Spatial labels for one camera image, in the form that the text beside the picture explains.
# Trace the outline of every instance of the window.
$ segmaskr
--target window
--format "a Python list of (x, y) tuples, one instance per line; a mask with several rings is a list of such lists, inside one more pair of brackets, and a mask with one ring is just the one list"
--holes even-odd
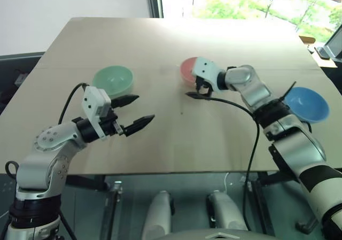
[(162, 0), (165, 18), (283, 20), (325, 43), (342, 24), (342, 0)]

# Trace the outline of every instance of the table surface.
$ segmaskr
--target table surface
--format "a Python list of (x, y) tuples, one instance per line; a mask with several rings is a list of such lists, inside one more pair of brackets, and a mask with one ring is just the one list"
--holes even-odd
[[(295, 31), (268, 20), (166, 20), (73, 18), (38, 62), (0, 116), (0, 173), (8, 160), (21, 162), (39, 132), (58, 121), (79, 82), (110, 65), (134, 72), (140, 98), (117, 109), (120, 124), (148, 114), (155, 119), (130, 136), (95, 141), (73, 159), (72, 174), (245, 171), (255, 139), (255, 123), (226, 104), (194, 100), (179, 75), (181, 62), (203, 56), (222, 68), (250, 64), (277, 95), (296, 80), (319, 92), (330, 116), (313, 125), (328, 163), (342, 167), (342, 98), (317, 66)], [(236, 92), (215, 94), (243, 104)], [(78, 91), (65, 121), (84, 116)], [(261, 135), (254, 171), (276, 170)]]

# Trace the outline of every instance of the green bowl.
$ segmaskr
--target green bowl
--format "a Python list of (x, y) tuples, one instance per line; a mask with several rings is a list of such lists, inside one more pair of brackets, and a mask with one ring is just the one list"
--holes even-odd
[(133, 73), (123, 66), (109, 66), (95, 74), (92, 85), (104, 89), (111, 99), (127, 95), (133, 88)]

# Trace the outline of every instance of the blue bowl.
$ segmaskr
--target blue bowl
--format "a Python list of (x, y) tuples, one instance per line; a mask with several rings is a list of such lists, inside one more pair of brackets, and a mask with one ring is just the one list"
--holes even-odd
[(292, 112), (303, 121), (315, 123), (325, 120), (329, 115), (329, 106), (317, 92), (295, 87), (285, 97), (286, 104)]

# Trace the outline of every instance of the robotic arm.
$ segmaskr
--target robotic arm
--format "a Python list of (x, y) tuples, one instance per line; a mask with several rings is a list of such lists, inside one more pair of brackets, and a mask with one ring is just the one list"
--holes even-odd
[(219, 69), (212, 61), (198, 57), (192, 75), (196, 89), (238, 91), (247, 108), (272, 142), (269, 151), (279, 170), (301, 184), (303, 192), (322, 223), (327, 239), (342, 239), (342, 173), (326, 163), (318, 140), (306, 130), (282, 100), (260, 81), (250, 65)]
[(138, 97), (126, 95), (111, 100), (104, 90), (88, 86), (82, 101), (86, 119), (49, 127), (36, 136), (30, 154), (17, 171), (6, 240), (63, 239), (57, 236), (60, 198), (71, 160), (87, 143), (114, 134), (129, 136), (149, 124), (154, 115), (142, 117), (128, 127), (116, 121), (113, 109)]

